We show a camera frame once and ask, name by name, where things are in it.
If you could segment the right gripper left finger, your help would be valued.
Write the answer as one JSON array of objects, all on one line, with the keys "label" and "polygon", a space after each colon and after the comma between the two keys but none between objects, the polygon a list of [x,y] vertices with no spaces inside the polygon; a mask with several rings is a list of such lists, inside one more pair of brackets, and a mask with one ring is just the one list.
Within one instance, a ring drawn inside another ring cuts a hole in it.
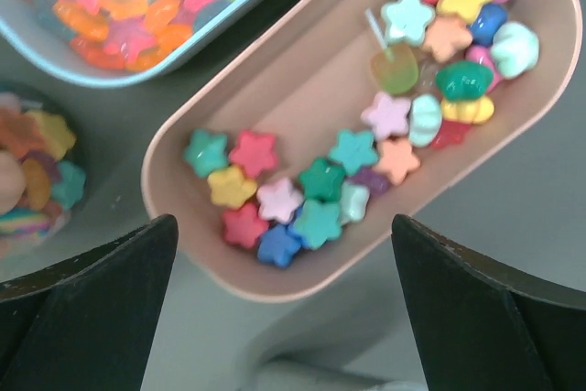
[{"label": "right gripper left finger", "polygon": [[177,253],[165,214],[1,285],[4,390],[138,390]]}]

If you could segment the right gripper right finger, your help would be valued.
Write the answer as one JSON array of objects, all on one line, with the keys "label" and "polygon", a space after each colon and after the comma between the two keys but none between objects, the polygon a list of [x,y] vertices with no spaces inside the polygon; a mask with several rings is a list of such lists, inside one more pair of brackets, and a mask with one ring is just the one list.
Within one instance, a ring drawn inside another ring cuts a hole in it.
[{"label": "right gripper right finger", "polygon": [[582,390],[585,294],[404,214],[391,239],[430,390]]}]

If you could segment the clear plastic jar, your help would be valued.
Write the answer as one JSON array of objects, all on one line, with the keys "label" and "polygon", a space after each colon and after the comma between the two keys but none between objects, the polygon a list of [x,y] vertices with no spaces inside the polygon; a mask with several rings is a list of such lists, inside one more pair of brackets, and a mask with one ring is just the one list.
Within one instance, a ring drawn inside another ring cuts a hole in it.
[{"label": "clear plastic jar", "polygon": [[63,106],[24,84],[1,83],[1,256],[25,253],[71,219],[87,173]]}]

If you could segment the clear round jar lid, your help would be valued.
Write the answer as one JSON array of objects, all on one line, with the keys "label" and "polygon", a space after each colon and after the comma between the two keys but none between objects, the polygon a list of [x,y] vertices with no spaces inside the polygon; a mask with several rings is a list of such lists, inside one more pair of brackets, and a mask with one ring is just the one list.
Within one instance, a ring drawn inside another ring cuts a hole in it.
[{"label": "clear round jar lid", "polygon": [[275,360],[260,368],[250,390],[267,391],[388,391],[427,390],[410,381],[386,381],[380,378],[345,373],[285,360]]}]

